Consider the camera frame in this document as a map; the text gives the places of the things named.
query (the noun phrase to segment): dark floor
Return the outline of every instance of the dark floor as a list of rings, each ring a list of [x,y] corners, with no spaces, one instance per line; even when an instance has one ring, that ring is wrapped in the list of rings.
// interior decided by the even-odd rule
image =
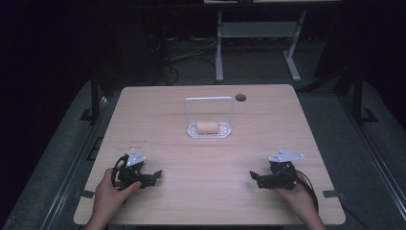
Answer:
[[[323,44],[303,42],[298,46],[295,60],[303,73],[301,82],[290,79],[283,63],[281,50],[286,44],[281,42],[271,47],[257,47],[246,54],[225,56],[225,79],[221,84],[288,83],[296,88],[308,85],[312,81],[311,76],[317,67]],[[201,46],[193,42],[177,41],[171,45],[179,53]],[[214,55],[209,54],[174,63],[173,67],[179,77],[173,85],[213,84],[214,67],[208,62],[213,59]],[[372,158],[362,130],[369,133],[403,191],[403,180],[406,178],[402,166],[406,160],[405,132],[367,83],[364,83],[364,106],[373,111],[379,122],[359,126],[346,108],[350,104],[351,93],[346,97],[334,94],[332,88],[335,82],[331,80],[310,93],[298,93],[335,189],[341,195],[343,207],[350,210],[344,224],[329,226],[328,229],[361,229],[362,225],[357,219],[370,229],[404,229],[405,219]],[[164,80],[160,80],[155,85],[165,84]],[[100,118],[93,126],[89,126],[89,122],[79,120],[83,110],[90,107],[90,83],[83,86],[14,207],[10,225],[6,229],[33,229],[41,226],[49,229],[79,229],[73,223],[79,193],[86,183],[93,166],[91,159],[97,155],[97,146],[102,141],[119,96],[120,90],[102,101]],[[52,172],[49,171],[50,165],[54,168]],[[110,229],[116,228],[120,229],[121,226],[110,226]],[[286,226],[285,229],[303,227]]]
[[[97,146],[102,141],[120,97],[120,88],[134,84],[134,81],[136,84],[146,83],[145,79],[140,78],[104,78],[112,75],[109,73],[112,67],[117,67],[105,65],[118,64],[123,75],[131,73],[134,68],[138,71],[161,66],[160,62],[143,62],[149,58],[156,61],[155,55],[145,55],[145,51],[158,50],[159,44],[154,36],[141,42],[142,37],[135,33],[119,46],[125,49],[125,44],[132,39],[139,41],[139,44],[148,43],[150,51],[145,46],[135,53],[122,53],[142,53],[141,56],[124,58],[122,55],[114,56],[114,52],[108,53],[112,56],[106,55],[106,50],[97,48],[105,42],[97,40],[105,33],[99,30],[105,26],[104,21],[91,24],[85,20],[89,23],[87,26],[91,25],[91,33],[95,36],[82,36],[85,26],[75,28],[75,25],[81,25],[79,22],[86,13],[74,11],[71,5],[66,7],[68,5],[25,1],[0,7],[4,12],[1,13],[0,30],[7,32],[7,36],[2,36],[0,40],[0,69],[3,76],[0,100],[8,111],[2,113],[0,119],[1,144],[6,153],[1,156],[1,174],[3,183],[7,185],[1,191],[2,197],[5,197],[1,218],[9,216],[4,229],[80,229],[73,223],[72,217],[80,191],[93,166],[92,158],[97,156]],[[378,26],[373,29],[367,27],[367,31],[375,36],[358,39],[358,42],[368,44],[367,47],[373,44],[373,49],[367,52],[372,54],[366,58],[367,64],[358,64],[364,68],[364,78],[367,80],[364,81],[362,115],[366,117],[368,114],[364,108],[369,108],[377,123],[360,126],[354,122],[351,115],[352,88],[343,96],[334,93],[337,81],[346,74],[338,75],[311,92],[298,93],[335,189],[341,195],[343,207],[349,210],[343,225],[329,226],[328,229],[361,229],[361,221],[369,229],[406,229],[406,133],[402,127],[406,127],[406,116],[403,115],[406,114],[403,106],[406,99],[402,93],[406,78],[400,63],[406,54],[405,46],[400,41],[406,34],[400,30],[404,27],[396,26],[401,24],[403,17],[390,14],[403,15],[399,13],[402,8],[385,7],[387,11],[373,19],[375,24],[379,21]],[[362,20],[355,23],[353,19],[355,15],[363,14],[360,11],[346,13],[347,19],[344,22],[338,20],[341,24],[336,23],[336,29],[331,32],[329,42],[333,45],[321,39],[322,36],[313,36],[314,32],[309,30],[312,27],[304,27],[304,35],[294,56],[302,81],[294,82],[290,78],[282,57],[282,50],[290,40],[230,39],[224,44],[225,79],[221,84],[286,83],[300,89],[317,81],[315,75],[327,76],[328,71],[343,64],[341,53],[360,47],[348,46],[346,42],[349,42],[349,38],[346,35],[351,35],[353,39],[354,31],[361,31],[356,30],[356,26]],[[311,19],[313,24],[308,22],[306,25],[315,25],[317,16]],[[352,32],[349,23],[355,25]],[[142,29],[134,27],[133,31]],[[176,33],[170,34],[169,40],[173,38],[176,38]],[[213,44],[210,39],[186,40],[183,37],[169,43],[169,53],[173,58]],[[140,58],[142,61],[120,61],[126,58]],[[213,49],[180,59],[182,61],[174,61],[170,68],[165,67],[162,72],[153,72],[154,80],[147,83],[214,84]],[[98,76],[101,76],[99,84],[105,98],[101,101],[100,118],[93,126],[80,120],[83,111],[91,107],[89,76],[94,72],[83,71],[85,68],[82,66],[90,62],[94,66],[105,67],[98,69]],[[21,154],[24,154],[24,160],[21,160]],[[285,229],[303,227],[288,226]]]

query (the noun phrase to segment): controller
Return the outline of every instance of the controller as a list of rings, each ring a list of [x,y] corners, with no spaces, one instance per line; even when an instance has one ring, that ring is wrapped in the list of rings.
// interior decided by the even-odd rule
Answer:
[[[250,171],[251,178],[257,181],[260,189],[284,188],[292,190],[297,180],[296,169],[290,160],[303,159],[302,154],[295,154],[279,149],[279,151],[268,157],[272,174],[258,175]]]
[[[154,174],[142,174],[140,170],[143,167],[145,160],[146,157],[136,152],[135,149],[132,149],[129,155],[125,154],[121,157],[113,168],[113,174],[111,176],[113,186],[116,187],[117,173],[119,174],[117,178],[122,182],[122,185],[118,189],[120,191],[128,188],[131,184],[137,181],[142,183],[140,189],[155,186],[157,179],[161,177],[162,170],[155,172]],[[118,167],[121,161],[123,161],[124,164]]]

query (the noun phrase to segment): white wire basket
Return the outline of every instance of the white wire basket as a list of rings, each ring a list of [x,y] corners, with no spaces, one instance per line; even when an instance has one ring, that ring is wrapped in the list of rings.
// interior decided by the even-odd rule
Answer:
[[[219,101],[219,100],[227,100],[230,102],[230,108],[227,108],[229,113],[228,115],[228,122],[221,121],[217,122],[217,133],[199,133],[197,129],[197,122],[191,121],[191,113],[190,113],[190,102],[193,101]],[[187,132],[191,136],[191,138],[226,138],[230,135],[232,131],[231,122],[233,120],[233,98],[232,97],[205,97],[205,98],[187,98],[185,99],[185,112],[186,112],[186,120],[187,120]]]

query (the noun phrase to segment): human hand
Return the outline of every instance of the human hand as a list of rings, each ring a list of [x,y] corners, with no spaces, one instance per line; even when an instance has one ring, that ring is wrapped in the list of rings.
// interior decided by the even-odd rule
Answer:
[[[306,182],[305,177],[300,172],[298,173],[298,177],[304,181],[304,183]],[[303,185],[296,183],[292,190],[279,188],[274,189],[274,191],[289,203],[289,206],[302,220],[307,229],[326,230],[314,206],[313,199]]]
[[[135,182],[122,191],[116,190],[111,183],[112,171],[113,169],[107,169],[101,183],[96,187],[93,213],[87,222],[86,230],[104,229],[125,200],[141,186],[141,182]]]

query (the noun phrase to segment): round hole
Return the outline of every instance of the round hole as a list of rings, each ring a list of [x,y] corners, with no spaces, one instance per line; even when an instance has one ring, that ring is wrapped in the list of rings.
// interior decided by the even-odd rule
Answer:
[[[237,94],[236,95],[236,100],[239,102],[244,102],[245,100],[247,100],[247,97],[243,94]]]

